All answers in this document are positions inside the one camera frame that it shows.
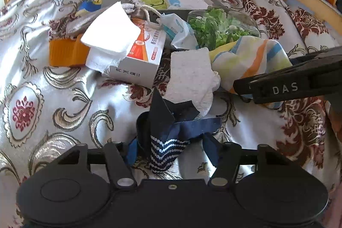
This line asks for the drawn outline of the grey drawstring pouch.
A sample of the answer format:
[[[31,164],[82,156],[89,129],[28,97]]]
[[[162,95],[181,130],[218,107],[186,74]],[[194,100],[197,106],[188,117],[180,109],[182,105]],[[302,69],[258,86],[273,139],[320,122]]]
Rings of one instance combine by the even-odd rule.
[[[140,2],[139,0],[125,0],[124,2],[121,2],[121,6],[128,16],[145,19],[148,22],[151,21],[150,12],[154,13],[159,18],[162,16],[162,14],[156,9]],[[108,9],[109,7],[104,7],[95,12],[87,12],[83,16],[78,16],[75,20],[67,24],[65,36],[76,37],[77,35],[85,32],[91,23],[93,23],[99,15]]]

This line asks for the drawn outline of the white terry cloth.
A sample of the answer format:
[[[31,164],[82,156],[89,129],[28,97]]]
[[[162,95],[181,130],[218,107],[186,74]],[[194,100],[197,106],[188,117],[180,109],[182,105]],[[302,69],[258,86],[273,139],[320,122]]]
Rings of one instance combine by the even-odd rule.
[[[175,104],[191,101],[200,117],[204,117],[210,111],[213,92],[220,82],[220,75],[212,70],[208,48],[174,51],[164,99]]]

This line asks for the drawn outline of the orange white medicine box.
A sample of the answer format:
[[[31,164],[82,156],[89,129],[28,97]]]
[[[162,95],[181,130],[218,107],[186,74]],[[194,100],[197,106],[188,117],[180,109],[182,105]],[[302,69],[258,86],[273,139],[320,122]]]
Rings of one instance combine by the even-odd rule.
[[[140,35],[119,65],[110,66],[103,76],[152,88],[161,62],[166,32],[146,20],[133,18],[132,21],[140,28]]]

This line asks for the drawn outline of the white plastic wipes packet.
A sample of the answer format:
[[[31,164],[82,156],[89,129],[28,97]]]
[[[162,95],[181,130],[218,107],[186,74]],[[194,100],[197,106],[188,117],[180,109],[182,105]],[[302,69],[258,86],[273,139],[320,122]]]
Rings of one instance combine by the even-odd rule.
[[[168,45],[173,50],[197,50],[199,44],[196,40],[194,30],[181,17],[172,14],[162,14],[158,23],[166,32]]]

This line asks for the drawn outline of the white tissue paper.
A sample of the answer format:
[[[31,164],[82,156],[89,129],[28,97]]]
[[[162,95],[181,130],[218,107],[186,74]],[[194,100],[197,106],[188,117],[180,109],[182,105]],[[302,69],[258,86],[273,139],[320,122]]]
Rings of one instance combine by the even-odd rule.
[[[122,3],[116,2],[102,12],[81,37],[81,42],[90,47],[85,65],[101,73],[118,66],[139,35],[140,28],[131,21]]]

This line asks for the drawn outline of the floral satin bedspread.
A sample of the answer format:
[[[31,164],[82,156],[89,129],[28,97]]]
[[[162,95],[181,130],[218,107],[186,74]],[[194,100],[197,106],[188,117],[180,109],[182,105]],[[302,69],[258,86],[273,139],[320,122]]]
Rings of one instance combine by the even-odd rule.
[[[49,65],[49,41],[65,37],[85,0],[12,0],[1,9],[1,226],[19,227],[19,185],[77,143],[129,142],[152,90],[87,68]],[[289,58],[334,47],[317,18],[283,0],[218,0],[251,16],[263,38]],[[209,116],[222,118],[215,137],[254,149],[269,144],[299,163],[334,195],[341,182],[340,143],[321,97],[285,101],[279,109],[215,93]]]

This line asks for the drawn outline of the striped pastel towel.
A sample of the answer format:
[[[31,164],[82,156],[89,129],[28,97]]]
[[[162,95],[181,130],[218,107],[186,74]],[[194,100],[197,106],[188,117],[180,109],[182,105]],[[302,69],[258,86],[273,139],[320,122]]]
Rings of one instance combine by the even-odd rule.
[[[209,52],[212,70],[220,76],[218,90],[236,94],[235,80],[268,74],[292,66],[279,42],[244,36]]]

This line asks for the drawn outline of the orange cloth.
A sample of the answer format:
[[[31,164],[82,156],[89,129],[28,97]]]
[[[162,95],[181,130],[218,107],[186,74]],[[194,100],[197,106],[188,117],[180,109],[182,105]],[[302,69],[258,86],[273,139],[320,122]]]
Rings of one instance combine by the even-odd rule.
[[[81,42],[82,34],[76,40],[71,38],[56,39],[49,42],[49,65],[74,67],[86,63],[90,47]]]

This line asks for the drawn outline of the navy blue patterned sock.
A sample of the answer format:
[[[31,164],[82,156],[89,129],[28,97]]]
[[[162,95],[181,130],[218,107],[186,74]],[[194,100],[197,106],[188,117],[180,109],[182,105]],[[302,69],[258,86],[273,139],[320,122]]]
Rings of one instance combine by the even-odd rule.
[[[147,159],[152,172],[168,170],[192,141],[213,134],[221,126],[220,118],[198,116],[192,101],[174,103],[155,89],[150,110],[136,120],[137,136],[128,144],[126,165],[134,165],[141,156]]]

